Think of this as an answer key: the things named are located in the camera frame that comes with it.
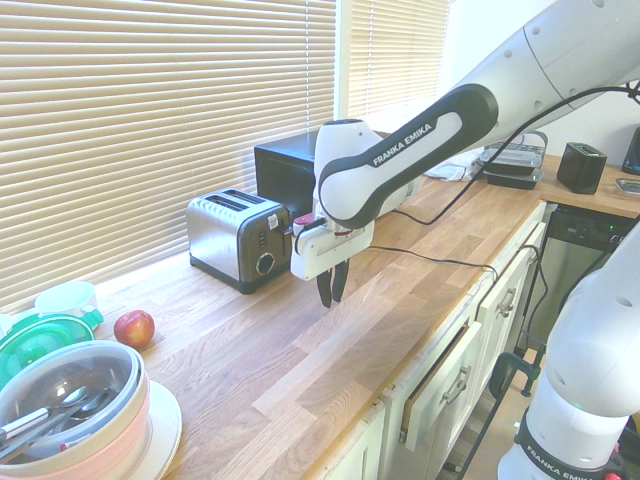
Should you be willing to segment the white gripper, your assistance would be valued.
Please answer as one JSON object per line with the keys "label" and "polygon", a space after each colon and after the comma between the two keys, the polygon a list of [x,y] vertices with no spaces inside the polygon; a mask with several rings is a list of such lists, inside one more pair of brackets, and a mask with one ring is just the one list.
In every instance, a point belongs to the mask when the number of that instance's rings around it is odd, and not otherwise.
{"label": "white gripper", "polygon": [[349,273],[349,260],[367,248],[374,236],[374,222],[346,235],[338,235],[325,226],[301,232],[293,240],[290,270],[303,280],[316,276],[320,300],[325,308],[343,297]]}

